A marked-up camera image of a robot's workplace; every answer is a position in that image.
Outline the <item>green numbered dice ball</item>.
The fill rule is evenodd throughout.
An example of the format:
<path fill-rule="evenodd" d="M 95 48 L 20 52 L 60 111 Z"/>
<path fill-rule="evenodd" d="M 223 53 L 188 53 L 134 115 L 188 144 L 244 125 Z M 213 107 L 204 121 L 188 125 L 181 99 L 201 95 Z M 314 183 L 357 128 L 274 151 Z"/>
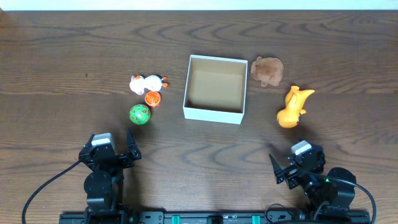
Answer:
<path fill-rule="evenodd" d="M 134 105 L 129 111 L 130 120 L 137 125 L 146 124 L 151 117 L 150 109 L 143 104 Z"/>

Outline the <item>small orange ball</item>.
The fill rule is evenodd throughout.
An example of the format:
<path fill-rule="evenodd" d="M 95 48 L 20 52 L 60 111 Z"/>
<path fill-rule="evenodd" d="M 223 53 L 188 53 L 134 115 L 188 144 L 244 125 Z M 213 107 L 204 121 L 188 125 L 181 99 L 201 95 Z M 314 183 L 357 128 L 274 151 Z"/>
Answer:
<path fill-rule="evenodd" d="M 161 102 L 161 95 L 158 91 L 150 91 L 146 93 L 145 95 L 145 102 L 151 106 L 151 107 L 156 107 L 159 106 Z"/>

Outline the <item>white pink duck toy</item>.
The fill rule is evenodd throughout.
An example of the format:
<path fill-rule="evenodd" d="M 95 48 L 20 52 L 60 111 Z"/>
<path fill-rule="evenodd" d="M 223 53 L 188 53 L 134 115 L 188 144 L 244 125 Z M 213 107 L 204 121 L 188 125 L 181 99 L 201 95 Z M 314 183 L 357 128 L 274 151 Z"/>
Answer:
<path fill-rule="evenodd" d="M 148 77 L 143 77 L 141 75 L 132 76 L 129 83 L 130 89 L 138 94 L 143 95 L 145 89 L 149 91 L 160 91 L 162 88 L 168 87 L 168 83 L 164 83 L 167 77 L 159 77 L 157 75 L 150 75 Z"/>

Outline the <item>yellow rubber duck toy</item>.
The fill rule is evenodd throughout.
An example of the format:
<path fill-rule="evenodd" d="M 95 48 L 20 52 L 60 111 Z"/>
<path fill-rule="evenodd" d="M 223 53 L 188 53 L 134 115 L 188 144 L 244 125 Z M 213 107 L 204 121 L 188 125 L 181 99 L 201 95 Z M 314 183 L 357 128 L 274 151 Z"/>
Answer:
<path fill-rule="evenodd" d="M 300 90 L 299 86 L 291 86 L 290 91 L 285 97 L 285 108 L 277 113 L 277 122 L 283 128 L 296 127 L 301 119 L 301 115 L 306 113 L 303 108 L 307 98 L 315 90 Z"/>

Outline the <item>brown plush toy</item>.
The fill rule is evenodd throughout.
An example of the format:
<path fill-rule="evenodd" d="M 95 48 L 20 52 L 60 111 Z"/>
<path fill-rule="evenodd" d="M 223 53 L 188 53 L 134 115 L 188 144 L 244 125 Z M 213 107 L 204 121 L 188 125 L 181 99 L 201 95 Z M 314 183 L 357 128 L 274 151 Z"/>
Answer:
<path fill-rule="evenodd" d="M 268 84 L 278 86 L 283 78 L 284 65 L 278 58 L 258 58 L 251 64 L 250 75 L 253 79 L 260 81 L 262 87 Z"/>

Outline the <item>white cardboard box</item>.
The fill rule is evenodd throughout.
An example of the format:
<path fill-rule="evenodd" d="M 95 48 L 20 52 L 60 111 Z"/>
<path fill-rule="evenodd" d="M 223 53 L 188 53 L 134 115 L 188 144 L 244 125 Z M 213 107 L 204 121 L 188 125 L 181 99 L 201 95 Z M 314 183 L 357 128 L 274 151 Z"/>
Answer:
<path fill-rule="evenodd" d="M 191 55 L 185 86 L 185 119 L 241 124 L 248 61 Z"/>

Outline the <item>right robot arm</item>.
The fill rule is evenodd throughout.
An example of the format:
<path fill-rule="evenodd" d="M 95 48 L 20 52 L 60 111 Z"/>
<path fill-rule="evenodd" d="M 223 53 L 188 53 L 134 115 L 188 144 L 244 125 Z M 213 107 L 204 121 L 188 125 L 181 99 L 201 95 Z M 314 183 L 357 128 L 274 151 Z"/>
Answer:
<path fill-rule="evenodd" d="M 301 141 L 293 145 L 291 151 L 290 165 L 285 169 L 269 156 L 276 183 L 285 182 L 290 189 L 301 187 L 309 199 L 313 219 L 347 214 L 355 197 L 356 177 L 341 167 L 323 176 L 326 159 L 321 146 Z"/>

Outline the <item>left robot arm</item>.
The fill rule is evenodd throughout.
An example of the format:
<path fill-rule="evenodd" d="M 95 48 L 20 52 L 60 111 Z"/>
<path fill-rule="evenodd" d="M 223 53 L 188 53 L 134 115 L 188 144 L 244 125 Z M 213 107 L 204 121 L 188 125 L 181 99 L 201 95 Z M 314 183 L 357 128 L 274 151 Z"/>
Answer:
<path fill-rule="evenodd" d="M 93 134 L 79 152 L 79 160 L 91 170 L 84 182 L 90 210 L 112 211 L 121 203 L 123 170 L 134 167 L 134 161 L 142 158 L 130 129 L 126 145 L 128 152 L 116 154 L 111 133 Z"/>

